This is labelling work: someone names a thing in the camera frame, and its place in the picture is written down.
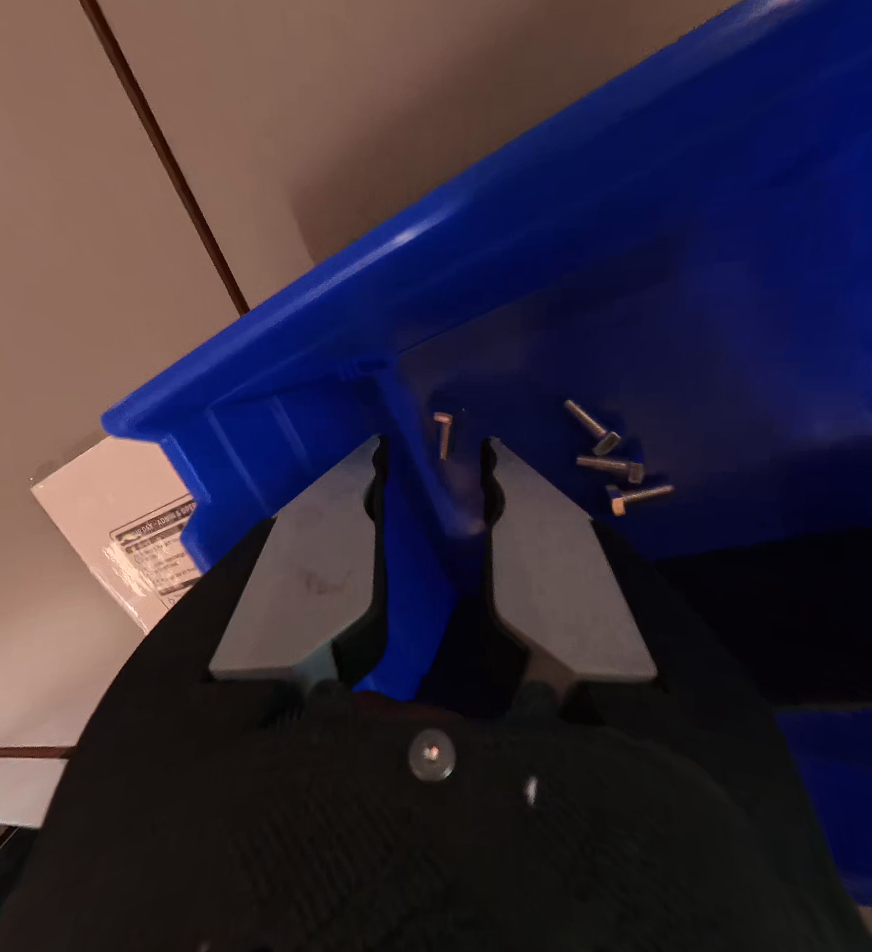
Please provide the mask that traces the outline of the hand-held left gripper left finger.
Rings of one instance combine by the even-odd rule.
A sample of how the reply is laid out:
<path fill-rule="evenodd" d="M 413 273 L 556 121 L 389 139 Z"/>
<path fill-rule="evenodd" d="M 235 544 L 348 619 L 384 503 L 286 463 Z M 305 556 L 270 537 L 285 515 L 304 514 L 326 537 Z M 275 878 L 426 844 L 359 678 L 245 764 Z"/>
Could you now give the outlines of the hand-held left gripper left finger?
<path fill-rule="evenodd" d="M 373 436 L 276 515 L 209 672 L 353 687 L 387 647 L 387 443 Z"/>

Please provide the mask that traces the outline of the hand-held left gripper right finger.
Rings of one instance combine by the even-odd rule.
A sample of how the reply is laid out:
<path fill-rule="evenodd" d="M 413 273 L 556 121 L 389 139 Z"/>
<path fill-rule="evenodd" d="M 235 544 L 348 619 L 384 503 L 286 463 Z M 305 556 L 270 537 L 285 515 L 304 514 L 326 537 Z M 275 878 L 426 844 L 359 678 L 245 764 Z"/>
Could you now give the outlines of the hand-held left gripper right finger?
<path fill-rule="evenodd" d="M 527 650 L 525 681 L 650 684 L 657 668 L 591 517 L 497 438 L 487 441 L 501 514 L 490 528 L 491 607 Z"/>

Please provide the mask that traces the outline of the blue plastic bin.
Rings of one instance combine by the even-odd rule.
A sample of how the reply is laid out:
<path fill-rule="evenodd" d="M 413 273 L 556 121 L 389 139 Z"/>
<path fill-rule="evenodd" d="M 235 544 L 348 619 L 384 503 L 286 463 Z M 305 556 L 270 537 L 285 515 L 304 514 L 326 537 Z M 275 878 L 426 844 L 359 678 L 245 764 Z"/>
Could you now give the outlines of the blue plastic bin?
<path fill-rule="evenodd" d="M 642 484 L 576 465 L 593 437 Z M 439 459 L 433 413 L 453 415 Z M 103 418 L 159 445 L 214 565 L 376 434 L 411 698 L 483 554 L 496 437 L 733 649 L 872 906 L 872 2 L 743 2 L 441 185 Z M 610 510 L 605 488 L 671 483 Z"/>

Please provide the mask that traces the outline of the white printed label sheet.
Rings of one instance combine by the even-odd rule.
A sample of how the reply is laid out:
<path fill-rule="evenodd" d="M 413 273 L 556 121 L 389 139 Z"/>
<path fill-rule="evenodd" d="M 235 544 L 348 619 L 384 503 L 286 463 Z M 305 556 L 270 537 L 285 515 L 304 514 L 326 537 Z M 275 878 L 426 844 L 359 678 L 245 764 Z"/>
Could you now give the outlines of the white printed label sheet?
<path fill-rule="evenodd" d="M 30 490 L 144 633 L 202 577 L 181 541 L 195 500 L 158 446 L 105 437 Z"/>

